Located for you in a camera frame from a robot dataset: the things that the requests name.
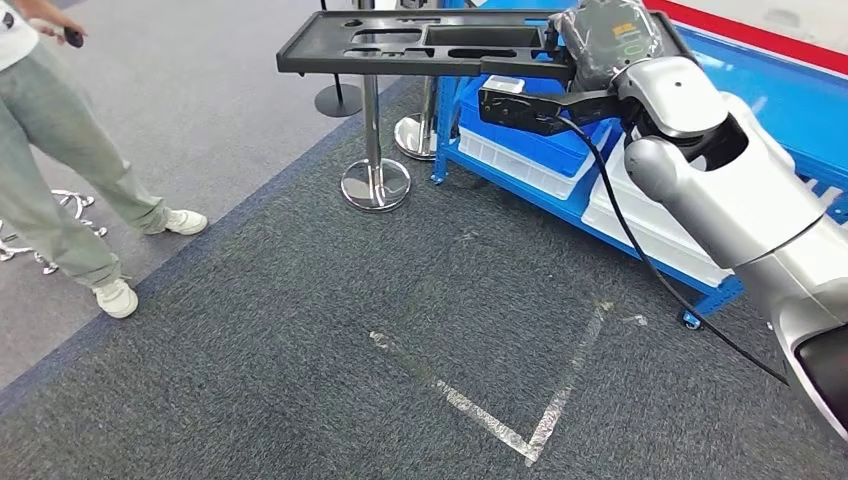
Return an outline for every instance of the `gray pants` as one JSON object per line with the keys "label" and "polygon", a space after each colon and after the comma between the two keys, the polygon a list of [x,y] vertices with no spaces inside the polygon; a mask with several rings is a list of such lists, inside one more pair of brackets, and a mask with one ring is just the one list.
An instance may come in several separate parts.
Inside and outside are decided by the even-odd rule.
{"label": "gray pants", "polygon": [[77,282],[112,282],[121,274],[118,258],[54,200],[30,145],[84,177],[130,226],[145,234],[164,231],[162,199],[139,183],[82,89],[42,45],[0,72],[0,218]]}

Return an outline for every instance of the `gray carpet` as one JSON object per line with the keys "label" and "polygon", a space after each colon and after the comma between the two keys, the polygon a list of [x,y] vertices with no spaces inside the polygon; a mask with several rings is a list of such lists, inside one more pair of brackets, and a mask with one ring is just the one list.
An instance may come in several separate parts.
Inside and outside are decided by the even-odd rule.
{"label": "gray carpet", "polygon": [[[149,189],[214,221],[341,123],[313,107],[331,76],[275,73],[274,54],[319,4],[64,0],[58,5],[89,37],[80,50],[55,50]],[[52,187],[95,194],[68,169],[38,160]],[[88,216],[109,228],[105,240],[136,280],[187,242],[142,238],[104,202]],[[97,312],[94,297],[61,273],[45,277],[25,257],[0,264],[0,387]]]}
{"label": "gray carpet", "polygon": [[[384,145],[418,91],[384,95]],[[611,247],[459,169],[433,186],[412,161],[403,208],[348,208],[359,122],[142,282],[131,320],[97,318],[6,389],[3,478],[846,478],[784,387],[677,325]],[[747,304],[716,321],[777,363]],[[525,441],[570,397],[527,467],[422,372]]]}

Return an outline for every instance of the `black cable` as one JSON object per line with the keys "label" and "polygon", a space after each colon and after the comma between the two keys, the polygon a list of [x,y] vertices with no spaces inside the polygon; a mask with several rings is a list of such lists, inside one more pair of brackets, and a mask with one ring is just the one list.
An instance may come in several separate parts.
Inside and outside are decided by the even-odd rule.
{"label": "black cable", "polygon": [[630,230],[630,226],[627,224],[627,220],[625,220],[624,214],[621,213],[621,208],[619,207],[618,201],[615,198],[615,192],[612,188],[612,182],[610,181],[609,173],[607,172],[606,162],[604,162],[604,157],[603,155],[601,155],[601,152],[598,150],[598,147],[595,146],[594,142],[592,142],[592,139],[589,138],[589,136],[586,135],[586,133],[570,119],[565,117],[559,117],[559,119],[563,121],[566,125],[568,125],[569,128],[571,128],[571,130],[574,131],[574,133],[577,134],[578,137],[580,137],[580,140],[582,140],[583,143],[585,143],[586,146],[589,147],[589,150],[591,150],[592,156],[595,158],[595,163],[598,164],[598,169],[600,170],[601,178],[604,181],[604,187],[606,187],[607,195],[609,195],[612,208],[615,211],[615,216],[618,218],[619,223],[621,223],[621,228],[624,229],[624,233],[627,235],[627,238],[630,240],[630,244],[633,245],[633,249],[636,250],[636,253],[639,255],[639,258],[642,259],[642,262],[648,267],[651,273],[653,273],[659,279],[662,286],[665,287],[665,289],[668,290],[668,292],[678,302],[680,302],[681,305],[683,305],[683,308],[688,310],[693,317],[695,317],[699,322],[701,322],[701,325],[703,325],[704,328],[714,333],[721,341],[726,343],[727,346],[735,350],[738,354],[745,357],[745,359],[759,367],[764,372],[774,377],[775,380],[788,386],[789,383],[786,381],[786,377],[774,371],[771,367],[761,362],[759,359],[751,355],[745,349],[737,345],[736,342],[728,338],[727,335],[718,330],[715,326],[713,326],[712,323],[707,321],[706,318],[704,318],[700,313],[698,313],[698,311],[695,310],[695,307],[693,307],[685,298],[683,298],[683,295],[681,295],[680,292],[677,291],[677,289],[675,289],[670,283],[668,283],[668,280],[666,280],[665,276],[663,276],[663,274],[660,273],[659,270],[657,270],[657,267],[654,266],[653,262],[651,262],[651,258],[645,253],[644,250],[642,250],[642,247],[639,245],[639,242],[636,240],[636,237]]}

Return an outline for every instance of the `caster wheel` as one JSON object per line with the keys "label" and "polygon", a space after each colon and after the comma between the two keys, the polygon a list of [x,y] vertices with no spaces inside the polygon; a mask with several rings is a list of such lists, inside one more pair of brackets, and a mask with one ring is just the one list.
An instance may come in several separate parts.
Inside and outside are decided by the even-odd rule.
{"label": "caster wheel", "polygon": [[689,330],[700,330],[701,329],[701,321],[695,318],[688,310],[685,308],[680,311],[680,321],[683,322],[683,325]]}

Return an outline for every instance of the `dark gray carpet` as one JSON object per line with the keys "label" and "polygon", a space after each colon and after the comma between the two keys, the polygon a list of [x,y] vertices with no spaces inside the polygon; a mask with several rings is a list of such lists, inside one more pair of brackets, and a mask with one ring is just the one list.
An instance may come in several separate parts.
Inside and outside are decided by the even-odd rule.
{"label": "dark gray carpet", "polygon": [[[384,96],[389,132],[418,84]],[[640,265],[454,168],[400,210],[343,204],[355,119],[0,396],[8,479],[836,479],[840,446],[706,332]],[[598,305],[585,365],[575,351]],[[628,321],[642,315],[646,325]],[[744,303],[717,323],[773,364]],[[397,342],[528,440],[573,387],[537,464],[457,411]]]}

